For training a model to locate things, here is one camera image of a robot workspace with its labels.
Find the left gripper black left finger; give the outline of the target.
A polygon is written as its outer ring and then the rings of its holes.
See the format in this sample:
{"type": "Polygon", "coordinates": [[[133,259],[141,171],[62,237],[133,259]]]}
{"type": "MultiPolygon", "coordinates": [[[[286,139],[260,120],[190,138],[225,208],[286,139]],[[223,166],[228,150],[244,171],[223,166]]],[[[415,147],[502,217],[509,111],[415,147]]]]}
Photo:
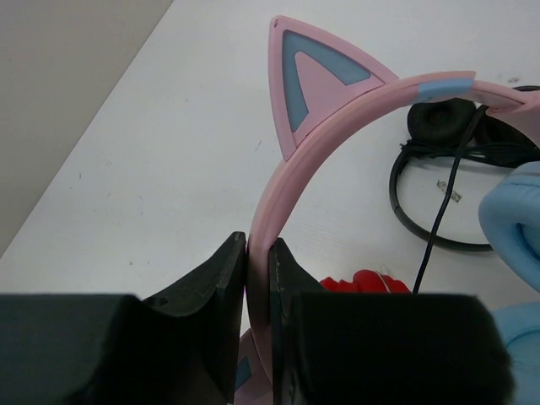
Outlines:
{"type": "Polygon", "coordinates": [[[146,299],[5,294],[4,404],[230,404],[246,237],[146,299]]]}

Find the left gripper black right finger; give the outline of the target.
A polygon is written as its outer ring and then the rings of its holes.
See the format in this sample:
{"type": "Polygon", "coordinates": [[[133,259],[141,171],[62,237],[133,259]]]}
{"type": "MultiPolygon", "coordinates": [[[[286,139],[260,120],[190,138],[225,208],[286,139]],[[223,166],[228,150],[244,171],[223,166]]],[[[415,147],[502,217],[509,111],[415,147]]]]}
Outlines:
{"type": "Polygon", "coordinates": [[[460,294],[323,288],[284,240],[269,258],[277,404],[507,404],[511,361],[493,317],[460,294]]]}

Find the pink blue cat-ear headphones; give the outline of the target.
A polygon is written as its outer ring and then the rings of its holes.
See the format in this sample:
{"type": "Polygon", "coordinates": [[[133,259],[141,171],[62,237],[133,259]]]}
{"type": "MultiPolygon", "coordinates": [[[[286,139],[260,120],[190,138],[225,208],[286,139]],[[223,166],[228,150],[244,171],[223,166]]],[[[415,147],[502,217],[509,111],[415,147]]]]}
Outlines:
{"type": "Polygon", "coordinates": [[[297,19],[270,24],[268,78],[282,161],[257,205],[247,244],[250,329],[241,337],[238,404],[273,402],[268,255],[307,184],[349,137],[404,106],[460,97],[532,140],[539,138],[539,94],[479,81],[473,71],[399,78],[347,41],[297,19]]]}

